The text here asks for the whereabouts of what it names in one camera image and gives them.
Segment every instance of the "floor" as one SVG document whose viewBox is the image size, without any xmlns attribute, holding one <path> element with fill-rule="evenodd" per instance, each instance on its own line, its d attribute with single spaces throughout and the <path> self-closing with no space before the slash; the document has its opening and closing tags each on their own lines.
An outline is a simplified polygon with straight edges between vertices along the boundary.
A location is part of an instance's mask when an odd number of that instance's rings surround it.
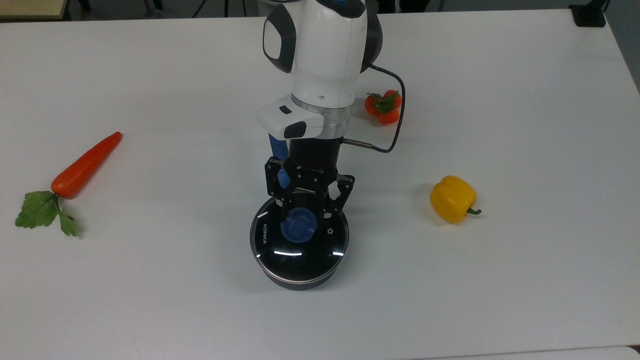
<svg viewBox="0 0 640 360">
<path fill-rule="evenodd" d="M 163 9 L 147 10 L 145 0 L 89 0 L 92 9 L 82 12 L 78 0 L 69 0 L 73 20 L 126 20 L 190 18 L 202 0 L 163 0 Z M 228 16 L 259 16 L 260 0 L 229 0 Z M 432 0 L 427 12 L 523 10 L 567 8 L 570 4 L 586 4 L 588 0 Z M 198 17 L 223 17 L 224 0 L 206 0 Z M 611 0 L 606 12 L 607 20 L 618 41 L 629 71 L 640 89 L 640 1 Z"/>
</svg>

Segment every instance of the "tomato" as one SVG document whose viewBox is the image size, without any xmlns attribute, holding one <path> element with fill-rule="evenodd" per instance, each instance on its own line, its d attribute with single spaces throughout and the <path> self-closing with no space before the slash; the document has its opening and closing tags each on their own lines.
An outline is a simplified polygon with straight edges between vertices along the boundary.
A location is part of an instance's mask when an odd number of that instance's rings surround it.
<svg viewBox="0 0 640 360">
<path fill-rule="evenodd" d="M 400 120 L 400 111 L 393 109 L 388 113 L 378 115 L 378 121 L 382 125 L 391 125 Z"/>
<path fill-rule="evenodd" d="M 387 92 L 385 92 L 385 95 L 383 95 L 383 97 L 391 96 L 394 93 L 398 94 L 398 96 L 396 96 L 396 98 L 394 99 L 394 105 L 396 106 L 396 109 L 397 109 L 400 107 L 400 105 L 402 105 L 402 97 L 400 96 L 400 93 L 397 90 L 387 90 Z"/>
<path fill-rule="evenodd" d="M 376 108 L 376 103 L 376 98 L 371 95 L 364 99 L 364 108 L 367 110 L 367 113 L 370 113 L 371 115 L 378 115 L 380 113 Z"/>
</svg>

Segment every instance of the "toy carrot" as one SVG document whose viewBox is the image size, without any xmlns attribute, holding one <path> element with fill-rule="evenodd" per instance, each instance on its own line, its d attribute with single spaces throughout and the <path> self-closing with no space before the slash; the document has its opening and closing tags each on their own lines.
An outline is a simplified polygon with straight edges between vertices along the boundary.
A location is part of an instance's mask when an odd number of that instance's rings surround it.
<svg viewBox="0 0 640 360">
<path fill-rule="evenodd" d="M 87 184 L 91 176 L 120 143 L 122 134 L 113 133 L 82 155 L 51 183 L 51 192 L 31 192 L 24 196 L 22 211 L 15 219 L 18 227 L 33 229 L 49 226 L 60 216 L 60 229 L 67 236 L 77 236 L 74 219 L 60 210 L 58 197 L 71 199 Z"/>
<path fill-rule="evenodd" d="M 51 183 L 51 191 L 65 199 L 75 197 L 121 139 L 122 134 L 117 131 L 99 142 L 56 177 Z"/>
</svg>

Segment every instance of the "yellow bell pepper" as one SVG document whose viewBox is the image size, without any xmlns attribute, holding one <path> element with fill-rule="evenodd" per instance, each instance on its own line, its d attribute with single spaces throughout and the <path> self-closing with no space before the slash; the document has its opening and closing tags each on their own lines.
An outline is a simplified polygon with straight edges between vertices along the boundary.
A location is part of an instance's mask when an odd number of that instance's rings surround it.
<svg viewBox="0 0 640 360">
<path fill-rule="evenodd" d="M 478 215 L 481 212 L 471 208 L 477 199 L 476 191 L 456 176 L 445 176 L 433 187 L 430 197 L 433 209 L 448 222 L 461 222 L 467 213 Z"/>
</svg>

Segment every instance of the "orange carrot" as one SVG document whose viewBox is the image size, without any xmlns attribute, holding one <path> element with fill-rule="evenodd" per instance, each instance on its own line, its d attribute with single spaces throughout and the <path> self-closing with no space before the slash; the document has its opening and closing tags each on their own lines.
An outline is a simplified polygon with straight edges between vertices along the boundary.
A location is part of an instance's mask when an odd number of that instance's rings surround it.
<svg viewBox="0 0 640 360">
<path fill-rule="evenodd" d="M 56 177 L 51 183 L 51 191 L 65 199 L 76 196 L 121 139 L 122 134 L 116 131 L 99 142 Z"/>
</svg>

